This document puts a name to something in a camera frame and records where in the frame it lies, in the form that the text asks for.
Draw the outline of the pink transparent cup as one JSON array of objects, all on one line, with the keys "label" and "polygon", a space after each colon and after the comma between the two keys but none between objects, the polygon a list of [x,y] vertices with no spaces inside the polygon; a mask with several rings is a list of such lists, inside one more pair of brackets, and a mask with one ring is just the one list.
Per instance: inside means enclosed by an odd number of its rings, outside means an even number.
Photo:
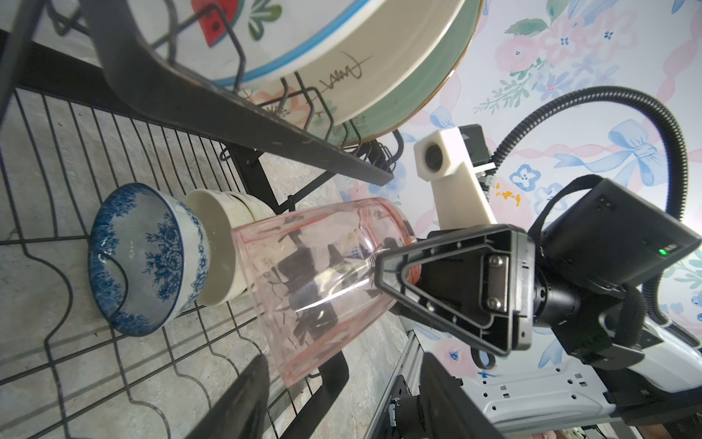
[{"label": "pink transparent cup", "polygon": [[340,352],[396,301],[376,285],[378,256],[416,243],[387,199],[262,219],[232,232],[272,363],[290,387]]}]

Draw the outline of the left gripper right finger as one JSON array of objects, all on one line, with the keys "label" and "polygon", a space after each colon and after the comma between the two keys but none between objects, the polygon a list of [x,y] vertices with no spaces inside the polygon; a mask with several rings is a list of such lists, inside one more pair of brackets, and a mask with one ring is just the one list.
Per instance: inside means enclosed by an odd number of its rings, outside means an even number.
[{"label": "left gripper right finger", "polygon": [[422,357],[420,402],[429,438],[504,438],[429,352]]}]

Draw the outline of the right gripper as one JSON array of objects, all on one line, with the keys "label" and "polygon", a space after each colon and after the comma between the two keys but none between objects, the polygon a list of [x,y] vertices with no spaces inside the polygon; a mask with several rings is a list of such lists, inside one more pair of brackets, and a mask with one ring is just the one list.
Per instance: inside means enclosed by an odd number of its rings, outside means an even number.
[{"label": "right gripper", "polygon": [[374,281],[394,312],[499,357],[532,344],[535,244],[507,224],[437,230],[377,256]]}]

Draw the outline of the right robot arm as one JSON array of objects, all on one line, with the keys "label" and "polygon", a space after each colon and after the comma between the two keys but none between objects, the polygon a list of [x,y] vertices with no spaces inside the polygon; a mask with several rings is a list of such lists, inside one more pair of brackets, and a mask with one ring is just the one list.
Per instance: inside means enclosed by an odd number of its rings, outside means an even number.
[{"label": "right robot arm", "polygon": [[382,252],[375,283],[413,318],[495,356],[528,347],[528,329],[552,329],[572,357],[640,382],[618,409],[628,424],[696,413],[701,388],[666,390],[646,378],[643,285],[701,243],[698,234],[597,175],[564,188],[581,198],[554,222],[441,232]]}]

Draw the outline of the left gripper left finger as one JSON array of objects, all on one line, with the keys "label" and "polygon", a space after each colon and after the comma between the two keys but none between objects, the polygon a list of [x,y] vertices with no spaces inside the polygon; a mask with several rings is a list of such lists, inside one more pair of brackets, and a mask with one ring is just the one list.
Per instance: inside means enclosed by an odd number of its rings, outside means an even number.
[{"label": "left gripper left finger", "polygon": [[268,367],[263,354],[253,358],[186,438],[262,438],[269,398]]}]

